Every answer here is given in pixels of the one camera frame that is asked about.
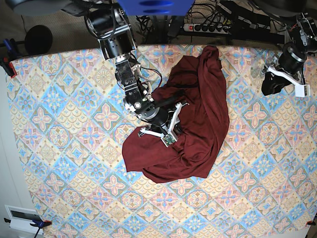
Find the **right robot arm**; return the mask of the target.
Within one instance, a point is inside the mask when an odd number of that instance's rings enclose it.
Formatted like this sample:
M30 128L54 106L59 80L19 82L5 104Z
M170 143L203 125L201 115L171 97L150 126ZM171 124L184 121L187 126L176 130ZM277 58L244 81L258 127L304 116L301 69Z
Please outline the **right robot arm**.
M167 111L167 106L174 103L180 93L155 101L150 87L142 84L141 66L131 58L136 45L124 11L117 4L96 9L85 17L85 24L98 40L104 58L115 61L115 78L124 89L123 102L126 110L150 123L150 130L167 135L173 118Z

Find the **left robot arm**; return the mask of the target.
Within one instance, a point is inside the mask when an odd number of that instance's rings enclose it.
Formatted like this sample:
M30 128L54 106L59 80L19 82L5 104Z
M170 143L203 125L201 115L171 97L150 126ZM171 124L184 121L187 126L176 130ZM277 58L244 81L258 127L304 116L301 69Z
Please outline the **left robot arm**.
M294 85L296 97L309 97L310 85L304 77L304 64L309 54L317 52L317 26L308 13L301 13L287 24L290 42L284 44L280 56L264 66L262 93L265 96L280 93L290 84Z

